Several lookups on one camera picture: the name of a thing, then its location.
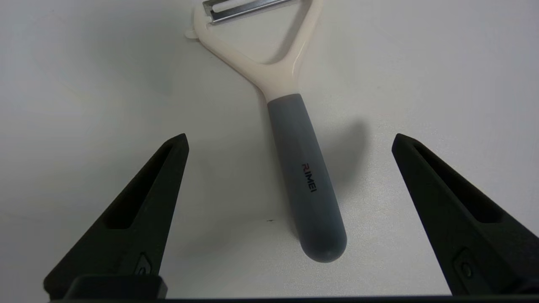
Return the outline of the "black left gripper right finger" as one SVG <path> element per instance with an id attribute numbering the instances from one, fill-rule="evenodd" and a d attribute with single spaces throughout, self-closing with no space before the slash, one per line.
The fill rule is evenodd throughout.
<path id="1" fill-rule="evenodd" d="M 392 154 L 453 295 L 537 295 L 539 239 L 418 140 Z"/>

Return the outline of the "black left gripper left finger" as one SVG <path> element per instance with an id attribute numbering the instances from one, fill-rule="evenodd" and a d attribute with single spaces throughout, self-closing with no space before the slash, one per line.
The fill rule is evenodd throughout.
<path id="1" fill-rule="evenodd" d="M 185 134 L 164 142 L 44 279 L 67 295 L 86 275 L 158 275 L 189 154 Z"/>

